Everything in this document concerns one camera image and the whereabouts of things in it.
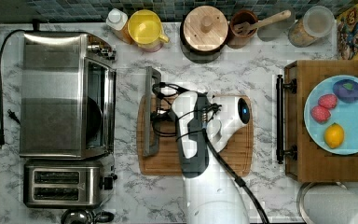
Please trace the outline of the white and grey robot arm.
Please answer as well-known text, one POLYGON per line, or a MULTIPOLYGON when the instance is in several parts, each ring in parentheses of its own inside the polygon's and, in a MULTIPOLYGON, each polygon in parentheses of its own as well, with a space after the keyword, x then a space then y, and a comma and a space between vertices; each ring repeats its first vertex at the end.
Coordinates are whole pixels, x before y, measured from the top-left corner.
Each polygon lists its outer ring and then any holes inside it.
POLYGON ((176 84, 152 86, 176 90, 170 117, 175 123, 175 140, 185 186, 187 224, 249 224, 250 218, 238 186, 242 179, 219 153, 239 129, 247 126, 251 114, 240 96, 209 97, 176 84))

